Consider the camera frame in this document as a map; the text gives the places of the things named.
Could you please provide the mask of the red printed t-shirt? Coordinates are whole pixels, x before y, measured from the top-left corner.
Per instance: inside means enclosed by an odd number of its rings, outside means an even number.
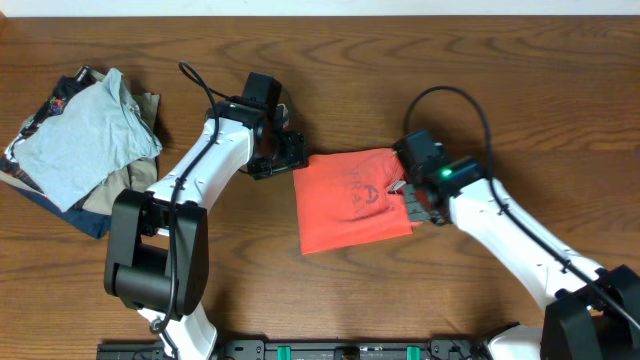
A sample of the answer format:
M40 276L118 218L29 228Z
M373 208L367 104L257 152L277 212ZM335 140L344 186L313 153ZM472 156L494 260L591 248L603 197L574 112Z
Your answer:
M304 255L413 233L405 198L394 191L404 170L390 148L313 155L293 176Z

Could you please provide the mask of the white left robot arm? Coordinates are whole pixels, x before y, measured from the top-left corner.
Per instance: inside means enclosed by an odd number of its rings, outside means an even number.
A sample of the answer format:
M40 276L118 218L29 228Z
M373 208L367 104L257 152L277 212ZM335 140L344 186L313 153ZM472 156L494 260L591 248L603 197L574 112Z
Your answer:
M161 341L124 359L211 359L217 330L201 299L209 275L208 214L241 168L264 179L308 163L301 133L208 119L178 164L147 190L116 198L105 291L143 316Z

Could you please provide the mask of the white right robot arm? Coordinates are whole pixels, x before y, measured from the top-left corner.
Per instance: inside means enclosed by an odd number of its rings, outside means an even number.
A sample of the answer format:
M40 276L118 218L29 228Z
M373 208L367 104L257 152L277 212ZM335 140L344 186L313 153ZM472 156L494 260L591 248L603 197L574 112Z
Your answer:
M457 180L449 170L406 184L411 215L449 223L483 245L543 310L539 328L516 323L472 342L433 340L432 359L636 359L639 277L580 254L528 214L497 179Z

